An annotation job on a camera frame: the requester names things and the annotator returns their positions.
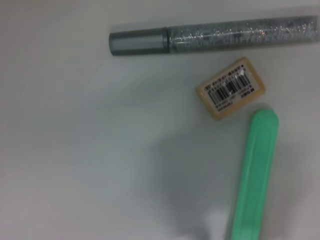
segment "beige eraser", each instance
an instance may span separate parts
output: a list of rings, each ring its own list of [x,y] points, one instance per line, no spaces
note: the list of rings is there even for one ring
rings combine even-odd
[[[196,89],[216,120],[232,114],[266,91],[250,61],[243,57]]]

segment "white table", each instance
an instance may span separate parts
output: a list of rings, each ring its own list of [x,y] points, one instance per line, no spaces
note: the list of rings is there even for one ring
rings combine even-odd
[[[319,2],[2,1],[1,239],[224,239],[250,115],[265,105],[280,128],[261,239],[318,239],[319,44],[132,57],[108,47],[110,31],[302,4]],[[195,87],[243,56],[267,92],[216,122]]]

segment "mint green object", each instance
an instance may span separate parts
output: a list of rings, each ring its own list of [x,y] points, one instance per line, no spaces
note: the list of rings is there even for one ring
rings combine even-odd
[[[252,117],[244,154],[231,240],[258,240],[279,120],[271,109]]]

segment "glitter pen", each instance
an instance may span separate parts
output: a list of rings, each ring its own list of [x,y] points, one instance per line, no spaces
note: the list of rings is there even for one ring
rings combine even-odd
[[[112,32],[113,56],[173,54],[320,41],[318,15]]]

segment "pen cap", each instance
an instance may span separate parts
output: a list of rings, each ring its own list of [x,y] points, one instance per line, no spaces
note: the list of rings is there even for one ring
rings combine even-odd
[[[109,48],[113,56],[169,53],[168,28],[112,32]]]

